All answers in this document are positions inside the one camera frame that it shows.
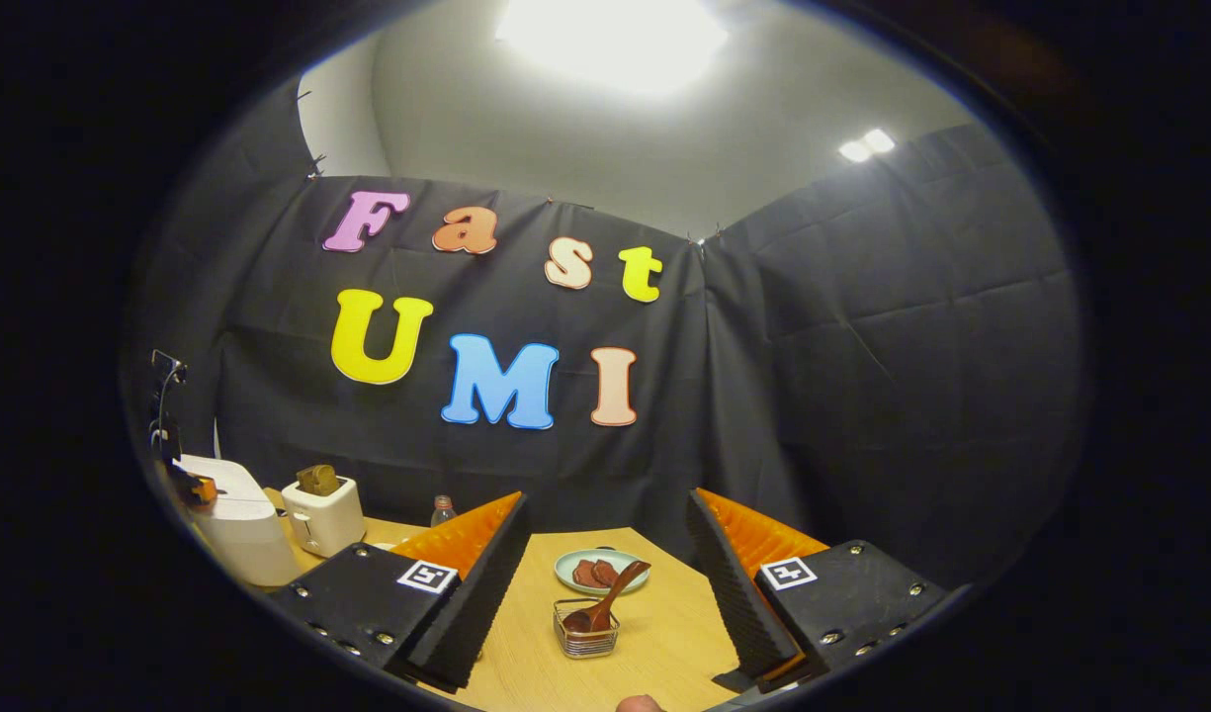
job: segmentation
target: pink letter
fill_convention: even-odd
[[[592,410],[592,423],[597,425],[631,425],[636,423],[636,410],[631,406],[631,389],[627,372],[636,362],[636,354],[626,348],[592,348],[592,361],[601,367],[601,391]]]
[[[342,224],[337,225],[333,236],[325,240],[325,249],[332,252],[363,249],[363,240],[360,240],[363,229],[367,229],[368,237],[375,237],[375,234],[385,226],[385,222],[390,219],[390,208],[401,213],[411,203],[412,199],[406,193],[368,193],[367,190],[352,193],[351,208],[346,211],[346,217],[342,218]]]

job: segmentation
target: orange soft finger pad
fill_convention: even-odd
[[[768,515],[759,515],[750,506],[736,504],[727,496],[700,487],[698,494],[714,513],[714,519],[723,528],[733,553],[736,553],[737,562],[741,562],[751,581],[763,564],[830,549],[803,532],[786,527]]]
[[[450,567],[460,572],[461,579],[466,579],[478,556],[482,556],[482,550],[490,544],[492,536],[495,536],[520,498],[522,493],[513,492],[487,501],[459,517],[447,519],[432,530],[420,532],[390,551],[438,567]]]

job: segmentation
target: plate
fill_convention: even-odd
[[[597,558],[602,559],[602,562],[609,562],[610,567],[614,567],[614,570],[620,574],[627,564],[631,562],[639,562],[641,559],[638,556],[624,553],[622,551],[614,551],[613,549],[581,549],[579,551],[570,551],[570,553],[566,553],[561,558],[557,558],[552,569],[557,573],[557,578],[561,579],[561,582],[573,587],[575,591],[581,591],[581,593],[589,593],[592,596],[604,596],[606,593],[609,593],[609,590],[608,587],[593,587],[576,585],[576,582],[574,582],[574,567],[578,567],[579,562],[584,558],[591,558],[592,562],[596,562]],[[636,580],[629,582],[627,587],[624,587],[621,593],[631,593],[631,591],[635,591],[644,585],[644,581],[649,580],[649,572],[652,570],[654,569],[647,569],[639,576],[636,576]]]

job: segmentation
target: small metal basket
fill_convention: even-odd
[[[576,633],[567,631],[562,621],[568,614],[582,611],[584,608],[593,603],[601,603],[599,598],[568,598],[553,602],[552,604],[552,630],[561,641],[561,651],[567,658],[601,658],[614,653],[614,643],[618,643],[618,630],[621,622],[610,611],[610,627],[608,631],[595,633]]]

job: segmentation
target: black fabric backdrop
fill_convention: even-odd
[[[988,132],[957,127],[761,208],[702,246],[591,208],[442,180],[306,180],[286,84],[217,145],[163,223],[136,337],[191,367],[185,450],[283,487],[328,461],[366,513],[421,523],[515,489],[536,532],[633,526],[691,562],[683,498],[704,486],[834,542],[862,536],[941,585],[1011,562],[1051,512],[1079,415],[1079,302],[1031,183]],[[356,253],[320,248],[352,190],[407,193]],[[498,213],[498,247],[443,253],[452,208]],[[543,275],[547,243],[591,243],[587,288]],[[620,249],[654,248],[662,289],[621,287]],[[367,352],[390,304],[434,304],[406,378],[335,369],[337,293],[366,288]],[[558,348],[546,431],[447,424],[455,352],[492,339],[507,368]],[[630,348],[638,421],[592,424],[592,348]]]

